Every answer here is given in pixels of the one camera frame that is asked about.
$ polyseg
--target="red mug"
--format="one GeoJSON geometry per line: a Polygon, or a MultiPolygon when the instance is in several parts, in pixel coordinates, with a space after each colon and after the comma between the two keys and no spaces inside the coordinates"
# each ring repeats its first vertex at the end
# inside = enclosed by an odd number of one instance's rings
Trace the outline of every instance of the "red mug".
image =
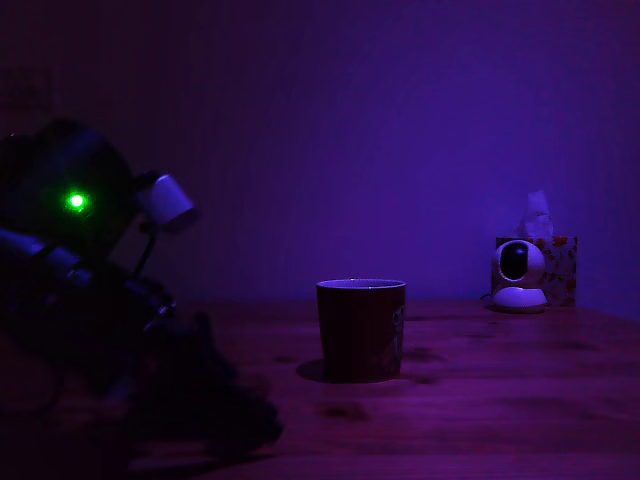
{"type": "Polygon", "coordinates": [[[406,285],[351,278],[316,285],[324,380],[395,378],[402,363],[406,285]]]}

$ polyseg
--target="white security camera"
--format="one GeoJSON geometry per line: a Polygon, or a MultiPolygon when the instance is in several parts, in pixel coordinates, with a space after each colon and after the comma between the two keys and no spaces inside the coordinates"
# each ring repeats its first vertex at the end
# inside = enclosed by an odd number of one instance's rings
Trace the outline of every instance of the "white security camera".
{"type": "Polygon", "coordinates": [[[498,282],[491,295],[495,308],[512,313],[544,311],[547,298],[537,285],[545,263],[538,247],[526,240],[511,240],[498,247],[492,264],[498,282]]]}

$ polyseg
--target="tissue box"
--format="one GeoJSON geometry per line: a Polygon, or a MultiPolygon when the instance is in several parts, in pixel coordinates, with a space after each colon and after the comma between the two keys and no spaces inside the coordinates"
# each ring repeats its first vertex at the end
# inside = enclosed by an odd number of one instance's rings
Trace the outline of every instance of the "tissue box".
{"type": "MultiPolygon", "coordinates": [[[[497,237],[496,248],[516,237],[497,237]]],[[[578,237],[554,236],[553,241],[545,241],[542,238],[534,241],[525,239],[535,244],[545,260],[545,272],[539,282],[540,288],[547,297],[549,305],[570,307],[576,304],[576,265],[578,256],[578,237]]],[[[491,275],[491,291],[498,283],[491,275]]]]}

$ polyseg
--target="table surface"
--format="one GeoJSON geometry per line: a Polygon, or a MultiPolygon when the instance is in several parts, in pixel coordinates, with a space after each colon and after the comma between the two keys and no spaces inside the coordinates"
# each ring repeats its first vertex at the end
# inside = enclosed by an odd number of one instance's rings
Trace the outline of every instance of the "table surface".
{"type": "Polygon", "coordinates": [[[269,386],[286,430],[235,465],[207,464],[197,445],[146,445],[138,476],[640,478],[640,324],[580,308],[509,315],[412,301],[401,377],[331,385],[320,381],[314,302],[198,307],[227,357],[269,386]]]}

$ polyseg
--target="camera lens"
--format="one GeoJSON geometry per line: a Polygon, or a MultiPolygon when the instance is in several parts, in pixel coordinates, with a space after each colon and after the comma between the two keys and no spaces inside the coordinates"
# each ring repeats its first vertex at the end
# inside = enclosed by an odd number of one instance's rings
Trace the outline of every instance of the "camera lens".
{"type": "Polygon", "coordinates": [[[529,270],[529,249],[525,243],[515,242],[505,246],[500,255],[500,270],[508,280],[518,280],[529,270]]]}

